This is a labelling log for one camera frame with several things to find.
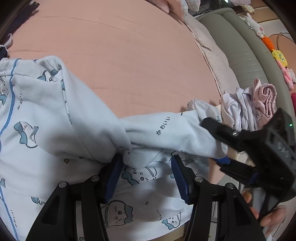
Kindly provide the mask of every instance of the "pink blanket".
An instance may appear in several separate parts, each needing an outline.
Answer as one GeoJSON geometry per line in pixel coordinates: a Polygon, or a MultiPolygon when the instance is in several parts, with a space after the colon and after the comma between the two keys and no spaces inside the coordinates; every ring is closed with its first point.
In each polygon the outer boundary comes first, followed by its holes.
{"type": "Polygon", "coordinates": [[[272,118],[275,114],[276,88],[269,83],[261,84],[259,78],[253,82],[253,106],[256,108],[259,129],[272,118]]]}

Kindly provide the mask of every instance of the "metal screw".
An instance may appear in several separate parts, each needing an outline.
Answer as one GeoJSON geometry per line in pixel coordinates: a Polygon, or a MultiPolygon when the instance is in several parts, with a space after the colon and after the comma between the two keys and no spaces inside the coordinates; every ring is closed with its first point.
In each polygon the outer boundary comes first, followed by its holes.
{"type": "Polygon", "coordinates": [[[197,182],[201,183],[201,182],[203,181],[203,178],[200,177],[200,176],[197,176],[197,177],[195,178],[195,180],[196,180],[197,182]]]}
{"type": "Polygon", "coordinates": [[[99,180],[99,177],[98,177],[98,176],[92,176],[92,177],[91,177],[91,180],[92,180],[93,182],[96,182],[96,181],[99,180]]]}
{"type": "Polygon", "coordinates": [[[59,183],[59,187],[60,188],[64,188],[65,186],[67,186],[67,183],[66,182],[59,183]]]}
{"type": "Polygon", "coordinates": [[[233,184],[233,183],[227,183],[226,186],[227,186],[229,189],[234,189],[234,184],[233,184]]]}

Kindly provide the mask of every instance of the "white plush toy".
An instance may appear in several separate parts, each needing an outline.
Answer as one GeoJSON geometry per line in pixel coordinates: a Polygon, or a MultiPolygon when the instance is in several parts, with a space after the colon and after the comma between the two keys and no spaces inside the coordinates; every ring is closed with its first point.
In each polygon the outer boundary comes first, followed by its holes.
{"type": "Polygon", "coordinates": [[[246,17],[240,17],[253,31],[258,35],[259,38],[263,38],[265,35],[264,29],[260,24],[258,24],[255,20],[252,19],[249,13],[246,13],[246,17]]]}
{"type": "Polygon", "coordinates": [[[295,77],[295,74],[294,74],[293,69],[288,69],[288,68],[287,68],[287,71],[288,71],[288,73],[290,74],[293,83],[296,83],[296,77],[295,77]]]}

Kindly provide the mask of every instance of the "white pajamas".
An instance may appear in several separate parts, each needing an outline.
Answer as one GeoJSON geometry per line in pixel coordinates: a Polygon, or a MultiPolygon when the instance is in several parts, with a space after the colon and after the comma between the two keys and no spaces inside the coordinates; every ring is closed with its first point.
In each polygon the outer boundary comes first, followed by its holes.
{"type": "MultiPolygon", "coordinates": [[[[208,160],[202,156],[222,158],[227,153],[224,144],[199,126],[205,116],[221,119],[204,102],[183,113],[118,119],[55,56],[4,58],[0,80],[0,217],[19,241],[25,241],[59,182],[85,181],[115,153],[123,155],[127,166],[113,198],[102,206],[110,240],[164,235],[188,221],[192,209],[180,198],[170,168],[172,155],[179,154],[206,178],[208,160]]],[[[80,215],[78,239],[83,240],[80,215]]]]}

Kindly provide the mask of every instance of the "bed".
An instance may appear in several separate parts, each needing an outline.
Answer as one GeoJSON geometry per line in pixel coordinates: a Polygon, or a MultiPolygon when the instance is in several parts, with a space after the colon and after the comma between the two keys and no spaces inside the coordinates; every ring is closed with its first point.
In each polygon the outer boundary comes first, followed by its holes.
{"type": "MultiPolygon", "coordinates": [[[[118,117],[180,112],[191,99],[219,104],[217,80],[192,32],[175,14],[137,0],[116,1],[116,7],[113,1],[39,3],[38,12],[13,34],[11,58],[59,56],[118,117]]],[[[276,106],[296,124],[278,65],[235,12],[219,9],[197,21],[226,55],[238,85],[251,86],[256,77],[272,83],[276,106]]]]}

